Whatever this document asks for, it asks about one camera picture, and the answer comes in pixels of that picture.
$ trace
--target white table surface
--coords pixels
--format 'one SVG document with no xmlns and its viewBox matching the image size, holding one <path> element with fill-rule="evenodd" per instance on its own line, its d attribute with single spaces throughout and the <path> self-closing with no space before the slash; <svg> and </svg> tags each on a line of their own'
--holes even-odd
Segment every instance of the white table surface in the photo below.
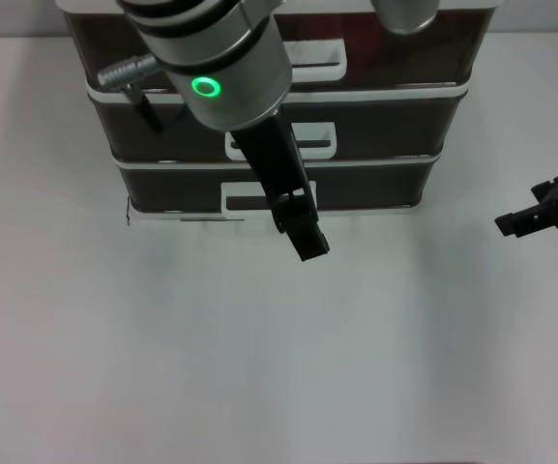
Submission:
<svg viewBox="0 0 558 464">
<path fill-rule="evenodd" d="M 488 35 L 418 211 L 135 222 L 73 43 L 0 40 L 0 463 L 558 464 L 558 34 Z"/>
</svg>

